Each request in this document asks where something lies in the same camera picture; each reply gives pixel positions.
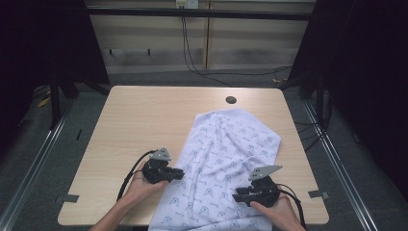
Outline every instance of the printed fabric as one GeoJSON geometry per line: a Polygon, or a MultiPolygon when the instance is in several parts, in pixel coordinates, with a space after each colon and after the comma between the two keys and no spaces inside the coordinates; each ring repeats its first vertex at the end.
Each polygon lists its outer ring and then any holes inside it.
{"type": "Polygon", "coordinates": [[[274,165],[279,143],[245,110],[197,115],[175,166],[185,175],[166,187],[149,230],[271,230],[267,218],[232,194],[250,186],[255,167],[274,165]]]}

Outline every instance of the metal bracket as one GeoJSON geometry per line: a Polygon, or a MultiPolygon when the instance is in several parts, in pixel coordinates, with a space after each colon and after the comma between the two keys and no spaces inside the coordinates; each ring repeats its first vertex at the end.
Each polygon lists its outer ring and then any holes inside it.
{"type": "Polygon", "coordinates": [[[317,191],[308,192],[311,198],[321,197],[323,200],[330,198],[329,193],[317,191]]]}
{"type": "Polygon", "coordinates": [[[64,202],[76,203],[78,198],[79,195],[65,194],[57,196],[54,202],[57,204],[64,204],[64,202]]]}
{"type": "Polygon", "coordinates": [[[279,170],[282,166],[267,166],[255,168],[249,176],[249,181],[259,180],[279,170]]]}
{"type": "Polygon", "coordinates": [[[150,155],[150,159],[158,161],[171,161],[170,154],[165,147],[150,155]]]}

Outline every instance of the human hand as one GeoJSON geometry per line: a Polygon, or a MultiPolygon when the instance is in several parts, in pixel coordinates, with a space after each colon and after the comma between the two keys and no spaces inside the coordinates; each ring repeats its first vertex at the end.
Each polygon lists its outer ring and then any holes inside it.
{"type": "Polygon", "coordinates": [[[122,197],[122,199],[126,200],[132,207],[138,205],[141,201],[144,201],[144,199],[146,199],[152,193],[164,190],[168,185],[168,181],[161,181],[156,184],[151,184],[144,179],[143,173],[141,172],[144,164],[145,161],[140,163],[140,166],[134,174],[128,190],[122,197]]]}
{"type": "Polygon", "coordinates": [[[305,230],[294,213],[291,201],[283,193],[279,194],[278,200],[270,208],[256,201],[251,201],[250,206],[269,218],[282,231],[305,230]]]}

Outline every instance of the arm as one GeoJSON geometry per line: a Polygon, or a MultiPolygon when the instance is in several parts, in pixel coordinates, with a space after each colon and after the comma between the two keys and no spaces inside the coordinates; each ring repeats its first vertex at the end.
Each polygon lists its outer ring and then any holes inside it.
{"type": "Polygon", "coordinates": [[[122,198],[112,207],[112,209],[100,219],[90,231],[108,231],[115,230],[120,224],[120,221],[126,216],[126,214],[139,203],[144,201],[150,194],[156,191],[162,191],[167,181],[162,181],[157,184],[150,184],[143,178],[141,168],[144,166],[144,162],[140,164],[138,171],[133,176],[132,182],[122,198]]]}
{"type": "Polygon", "coordinates": [[[291,201],[283,193],[280,193],[276,204],[270,208],[255,201],[252,201],[250,205],[252,208],[269,218],[273,225],[276,225],[276,227],[283,231],[305,230],[294,213],[291,201]]]}

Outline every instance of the wrist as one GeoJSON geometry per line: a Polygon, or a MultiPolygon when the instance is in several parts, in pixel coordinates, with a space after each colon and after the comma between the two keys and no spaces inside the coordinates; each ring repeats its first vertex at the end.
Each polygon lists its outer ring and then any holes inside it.
{"type": "Polygon", "coordinates": [[[288,223],[288,231],[304,231],[304,227],[300,224],[299,220],[297,218],[289,221],[288,223]]]}
{"type": "Polygon", "coordinates": [[[117,203],[125,210],[129,211],[133,207],[137,206],[140,203],[139,197],[138,196],[131,196],[129,194],[123,195],[122,198],[120,198],[117,203]]]}

